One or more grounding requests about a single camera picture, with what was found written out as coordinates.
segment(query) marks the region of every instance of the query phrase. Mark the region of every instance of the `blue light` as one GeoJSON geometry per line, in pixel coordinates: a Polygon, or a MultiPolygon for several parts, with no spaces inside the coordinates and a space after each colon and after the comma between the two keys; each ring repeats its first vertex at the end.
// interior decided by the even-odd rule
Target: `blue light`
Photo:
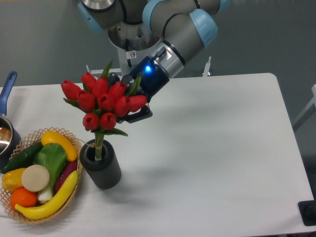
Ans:
{"type": "Polygon", "coordinates": [[[150,73],[152,71],[152,68],[150,66],[145,67],[145,72],[150,73]]]}

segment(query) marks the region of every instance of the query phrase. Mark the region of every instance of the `black vase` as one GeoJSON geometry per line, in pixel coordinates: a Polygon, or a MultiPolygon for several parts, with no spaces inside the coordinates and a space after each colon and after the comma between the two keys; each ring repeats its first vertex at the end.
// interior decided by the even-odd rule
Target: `black vase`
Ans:
{"type": "Polygon", "coordinates": [[[112,145],[103,140],[102,159],[95,160],[95,148],[85,144],[80,151],[80,162],[95,185],[101,189],[114,187],[121,178],[121,170],[112,145]]]}

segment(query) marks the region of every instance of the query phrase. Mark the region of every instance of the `cucumber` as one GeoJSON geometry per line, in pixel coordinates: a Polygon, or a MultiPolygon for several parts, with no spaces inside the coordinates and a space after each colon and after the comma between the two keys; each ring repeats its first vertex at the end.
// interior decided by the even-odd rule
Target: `cucumber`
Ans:
{"type": "Polygon", "coordinates": [[[39,141],[34,145],[30,145],[29,147],[22,150],[19,154],[9,160],[6,166],[0,169],[2,174],[6,172],[19,169],[26,168],[33,164],[33,160],[35,155],[43,148],[42,143],[39,141]]]}

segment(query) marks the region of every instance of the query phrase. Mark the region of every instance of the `purple eggplant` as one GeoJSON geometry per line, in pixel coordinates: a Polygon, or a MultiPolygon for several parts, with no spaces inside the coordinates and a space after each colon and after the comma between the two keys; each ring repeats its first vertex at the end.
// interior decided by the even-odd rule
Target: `purple eggplant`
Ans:
{"type": "Polygon", "coordinates": [[[66,178],[75,170],[77,170],[77,161],[72,161],[66,165],[64,171],[61,173],[61,175],[59,176],[59,178],[57,179],[55,183],[55,188],[54,188],[55,193],[58,192],[60,187],[65,182],[66,178]]]}

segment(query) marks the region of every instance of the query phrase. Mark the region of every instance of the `woven basket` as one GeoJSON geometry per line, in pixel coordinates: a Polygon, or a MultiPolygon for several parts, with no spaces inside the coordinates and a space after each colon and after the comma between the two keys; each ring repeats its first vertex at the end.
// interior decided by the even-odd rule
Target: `woven basket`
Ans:
{"type": "MultiPolygon", "coordinates": [[[[39,142],[41,136],[46,132],[46,131],[56,131],[61,133],[62,135],[64,135],[68,140],[70,140],[72,142],[72,144],[75,146],[77,153],[80,153],[81,150],[81,143],[80,141],[75,137],[75,135],[73,135],[72,133],[70,133],[69,131],[65,130],[64,128],[44,128],[44,129],[40,129],[39,131],[35,131],[33,134],[29,134],[28,137],[25,137],[24,140],[22,140],[20,142],[19,145],[16,146],[16,149],[13,151],[13,154],[11,155],[11,158],[13,158],[14,156],[16,156],[16,154],[18,154],[19,152],[21,152],[23,149],[27,148],[28,146],[32,145],[33,143],[39,142]]],[[[11,193],[7,190],[4,190],[3,188],[0,189],[0,200],[2,202],[2,205],[4,207],[4,211],[9,215],[9,217],[11,217],[13,220],[15,221],[19,221],[21,223],[24,224],[40,224],[40,223],[44,223],[47,222],[49,220],[52,220],[54,218],[56,218],[60,213],[62,213],[70,204],[70,202],[74,199],[77,189],[78,189],[78,184],[80,181],[80,177],[81,177],[81,173],[82,173],[82,165],[80,163],[80,159],[78,160],[78,166],[77,166],[77,170],[78,170],[78,181],[77,181],[77,185],[74,189],[74,191],[72,192],[72,194],[70,195],[70,197],[68,198],[68,200],[65,202],[65,204],[53,215],[46,217],[44,219],[40,219],[40,220],[30,220],[28,218],[26,218],[22,213],[18,212],[18,211],[14,211],[11,206],[10,206],[10,196],[11,193]]]]}

